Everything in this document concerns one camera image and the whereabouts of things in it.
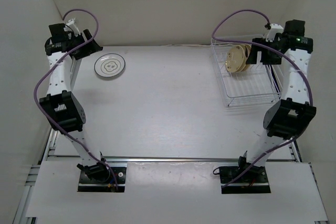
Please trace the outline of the white green-rimmed plate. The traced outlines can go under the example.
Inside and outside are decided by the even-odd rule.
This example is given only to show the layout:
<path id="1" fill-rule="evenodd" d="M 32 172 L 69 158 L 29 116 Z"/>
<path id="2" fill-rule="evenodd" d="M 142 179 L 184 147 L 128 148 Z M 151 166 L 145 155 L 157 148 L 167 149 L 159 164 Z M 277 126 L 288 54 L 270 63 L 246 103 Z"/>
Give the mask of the white green-rimmed plate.
<path id="1" fill-rule="evenodd" d="M 100 56 L 94 64 L 95 74 L 101 76 L 118 74 L 124 72 L 125 68 L 125 59 L 119 54 L 105 54 Z"/>

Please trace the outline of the cream plate with dark mark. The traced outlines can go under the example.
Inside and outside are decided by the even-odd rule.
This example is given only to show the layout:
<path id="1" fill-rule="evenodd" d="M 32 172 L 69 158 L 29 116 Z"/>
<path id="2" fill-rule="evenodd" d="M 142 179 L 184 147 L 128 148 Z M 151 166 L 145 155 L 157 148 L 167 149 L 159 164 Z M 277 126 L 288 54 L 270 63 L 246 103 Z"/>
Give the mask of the cream plate with dark mark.
<path id="1" fill-rule="evenodd" d="M 248 49 L 245 45 L 235 45 L 227 53 L 225 68 L 228 72 L 241 72 L 246 66 Z"/>

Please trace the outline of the orange sunburst plate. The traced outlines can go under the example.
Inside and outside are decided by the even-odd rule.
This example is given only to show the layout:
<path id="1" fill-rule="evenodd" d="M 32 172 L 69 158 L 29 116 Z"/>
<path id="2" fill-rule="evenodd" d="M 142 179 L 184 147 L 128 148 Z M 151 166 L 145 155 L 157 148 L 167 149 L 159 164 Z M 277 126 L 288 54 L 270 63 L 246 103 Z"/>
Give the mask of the orange sunburst plate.
<path id="1" fill-rule="evenodd" d="M 114 80 L 116 78 L 121 77 L 124 74 L 124 72 L 120 72 L 118 74 L 114 74 L 114 75 L 110 75 L 110 76 L 101 76 L 101 75 L 97 75 L 98 78 L 102 79 L 102 80 Z"/>

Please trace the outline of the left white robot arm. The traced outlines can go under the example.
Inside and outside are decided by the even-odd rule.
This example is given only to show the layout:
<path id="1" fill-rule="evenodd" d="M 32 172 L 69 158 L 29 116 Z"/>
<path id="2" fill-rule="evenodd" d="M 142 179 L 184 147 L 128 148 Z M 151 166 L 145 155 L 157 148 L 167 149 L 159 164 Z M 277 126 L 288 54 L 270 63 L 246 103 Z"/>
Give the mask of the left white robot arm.
<path id="1" fill-rule="evenodd" d="M 110 169 L 102 158 L 96 158 L 85 146 L 83 126 L 86 114 L 72 92 L 82 58 L 102 50 L 89 30 L 80 31 L 74 19 L 67 23 L 49 25 L 51 37 L 45 52 L 52 73 L 48 91 L 39 105 L 49 116 L 48 121 L 74 146 L 81 157 L 78 168 L 98 182 L 105 182 Z"/>

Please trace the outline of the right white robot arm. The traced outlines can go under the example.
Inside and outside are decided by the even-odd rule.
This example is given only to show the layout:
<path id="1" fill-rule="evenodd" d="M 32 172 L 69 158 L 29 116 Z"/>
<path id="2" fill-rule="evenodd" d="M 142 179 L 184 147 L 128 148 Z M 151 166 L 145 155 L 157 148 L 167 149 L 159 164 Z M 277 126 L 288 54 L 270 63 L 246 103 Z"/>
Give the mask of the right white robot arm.
<path id="1" fill-rule="evenodd" d="M 263 119 L 264 131 L 253 149 L 246 152 L 246 163 L 236 168 L 236 177 L 247 182 L 254 169 L 265 166 L 270 154 L 295 141 L 315 117 L 312 90 L 308 81 L 308 65 L 313 52 L 312 38 L 305 36 L 305 21 L 289 20 L 284 27 L 271 28 L 261 42 L 253 40 L 253 52 L 261 51 L 263 62 L 270 56 L 284 60 L 280 100 Z"/>

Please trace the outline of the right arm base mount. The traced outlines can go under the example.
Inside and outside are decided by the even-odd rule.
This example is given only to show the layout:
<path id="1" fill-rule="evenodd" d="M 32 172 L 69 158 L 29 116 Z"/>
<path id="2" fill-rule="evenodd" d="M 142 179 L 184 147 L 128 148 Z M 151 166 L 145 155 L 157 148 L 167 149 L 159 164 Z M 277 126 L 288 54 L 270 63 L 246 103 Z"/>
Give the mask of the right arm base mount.
<path id="1" fill-rule="evenodd" d="M 250 170 L 235 182 L 231 180 L 239 176 L 237 166 L 220 166 L 213 170 L 213 175 L 220 177 L 222 194 L 270 194 L 271 189 L 265 169 L 257 174 Z"/>

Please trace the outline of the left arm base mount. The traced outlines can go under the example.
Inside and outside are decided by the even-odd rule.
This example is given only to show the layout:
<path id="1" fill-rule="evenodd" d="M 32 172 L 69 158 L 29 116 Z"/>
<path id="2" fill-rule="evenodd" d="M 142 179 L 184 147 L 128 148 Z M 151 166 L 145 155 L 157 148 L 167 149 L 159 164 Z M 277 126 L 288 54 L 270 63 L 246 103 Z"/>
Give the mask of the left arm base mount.
<path id="1" fill-rule="evenodd" d="M 127 178 L 127 168 L 122 166 L 111 167 L 111 171 L 101 164 L 93 167 L 91 171 L 78 164 L 81 170 L 78 181 L 78 192 L 87 193 L 123 193 Z"/>

